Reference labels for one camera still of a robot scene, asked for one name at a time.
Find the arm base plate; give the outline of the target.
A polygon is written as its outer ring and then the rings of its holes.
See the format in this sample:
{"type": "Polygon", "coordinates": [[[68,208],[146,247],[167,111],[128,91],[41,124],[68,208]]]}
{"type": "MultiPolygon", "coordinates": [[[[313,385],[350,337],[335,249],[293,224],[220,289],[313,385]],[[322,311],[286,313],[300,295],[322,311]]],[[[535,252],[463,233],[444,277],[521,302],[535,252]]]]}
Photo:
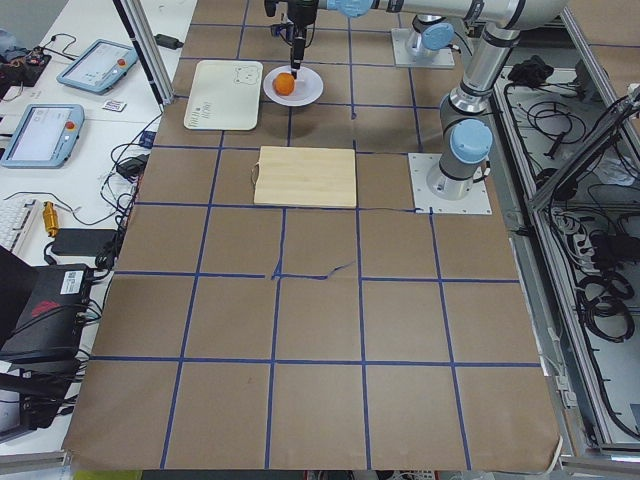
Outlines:
{"type": "Polygon", "coordinates": [[[414,209],[423,214],[491,215],[481,168],[467,180],[453,180],[441,171],[440,157],[408,154],[414,209]]]}
{"type": "Polygon", "coordinates": [[[391,43],[396,67],[452,70],[455,59],[450,48],[427,48],[413,29],[394,28],[391,43]]]}

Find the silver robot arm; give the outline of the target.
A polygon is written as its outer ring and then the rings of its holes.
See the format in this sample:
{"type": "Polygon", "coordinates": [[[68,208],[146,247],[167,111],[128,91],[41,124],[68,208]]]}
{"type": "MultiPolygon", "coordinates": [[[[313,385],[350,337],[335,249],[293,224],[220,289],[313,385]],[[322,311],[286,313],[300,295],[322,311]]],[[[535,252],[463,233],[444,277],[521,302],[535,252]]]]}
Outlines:
{"type": "MultiPolygon", "coordinates": [[[[401,1],[288,1],[281,38],[290,47],[289,73],[302,71],[305,52],[313,43],[315,25],[320,10],[335,11],[348,18],[361,18],[372,10],[383,9],[396,14],[404,5],[401,1]]],[[[398,67],[451,68],[453,51],[474,53],[467,39],[451,23],[451,14],[431,11],[415,13],[407,28],[391,30],[395,65],[398,67]]]]}
{"type": "Polygon", "coordinates": [[[457,87],[440,106],[443,152],[427,174],[427,186],[438,197],[466,197],[473,176],[493,144],[492,130],[481,115],[488,108],[496,80],[520,34],[544,25],[565,8],[565,1],[401,1],[400,11],[435,14],[485,24],[477,48],[457,87]]]}

